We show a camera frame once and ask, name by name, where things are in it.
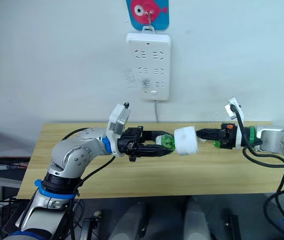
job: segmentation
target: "white bottle cap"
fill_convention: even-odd
[[[179,155],[191,155],[198,152],[194,126],[178,128],[174,131],[175,149]]]

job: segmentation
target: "power strip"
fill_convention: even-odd
[[[143,99],[167,100],[170,92],[171,38],[164,34],[129,33],[129,65]]]

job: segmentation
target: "dark floor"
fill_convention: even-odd
[[[23,170],[10,170],[5,173],[0,171],[0,177],[21,179],[23,173]],[[5,188],[4,195],[11,197],[16,195],[16,192],[16,189]],[[225,213],[238,215],[243,240],[284,239],[263,216],[262,205],[266,200],[263,194],[198,195],[195,197],[206,215],[209,228],[218,240],[231,239],[224,225]],[[126,210],[135,203],[144,202],[148,205],[150,218],[143,239],[181,240],[185,200],[186,196],[85,199],[83,200],[85,203],[84,217],[92,216],[97,210],[102,211],[102,220],[95,233],[99,240],[106,240]],[[282,219],[273,204],[270,205],[269,213],[275,222]],[[76,238],[79,239],[79,227],[76,228],[76,234]]]

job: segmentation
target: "white wall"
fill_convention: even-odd
[[[228,120],[235,96],[248,120],[284,125],[284,1],[171,0],[172,84],[160,121]],[[0,0],[0,155],[30,155],[46,122],[106,121],[153,103],[126,77],[123,0]]]

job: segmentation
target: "green bottle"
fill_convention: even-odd
[[[172,135],[164,134],[157,136],[155,139],[155,143],[157,145],[161,145],[169,149],[172,149],[172,152],[174,152],[175,150],[174,137]]]

